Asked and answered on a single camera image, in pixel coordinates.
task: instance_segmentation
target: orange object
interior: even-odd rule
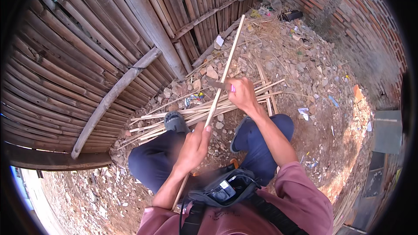
[[[230,164],[234,164],[234,167],[235,167],[236,169],[238,169],[238,162],[237,162],[237,159],[233,158],[233,159],[231,159],[231,160],[229,161],[229,163],[230,163]]]
[[[354,102],[360,102],[363,99],[363,94],[359,86],[355,85],[353,87],[353,91],[354,91]]]

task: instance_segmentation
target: hand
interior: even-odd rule
[[[173,169],[187,175],[200,165],[208,151],[208,143],[212,134],[211,126],[204,128],[205,122],[199,122],[193,133],[188,133],[181,147],[179,157]]]
[[[254,92],[253,82],[246,77],[242,78],[226,78],[226,83],[230,83],[235,87],[235,92],[228,92],[228,99],[239,109],[243,110],[249,117],[253,118],[260,113],[259,105]]]

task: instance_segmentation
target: navy blue pants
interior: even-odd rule
[[[277,125],[287,140],[294,130],[292,119],[277,114],[270,119]],[[148,189],[156,193],[171,173],[179,147],[185,134],[167,131],[146,144],[135,147],[128,158],[129,170]],[[253,121],[243,123],[234,141],[236,149],[248,151],[241,168],[251,170],[261,186],[267,186],[274,177],[277,164]]]

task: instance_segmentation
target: cable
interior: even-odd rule
[[[183,202],[181,203],[181,208],[180,208],[179,235],[181,232],[181,217],[183,215],[184,202],[185,202],[185,196],[183,198]]]

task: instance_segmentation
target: red brick wall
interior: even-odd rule
[[[378,109],[397,108],[405,53],[383,0],[282,0],[304,12],[305,22],[334,42]]]

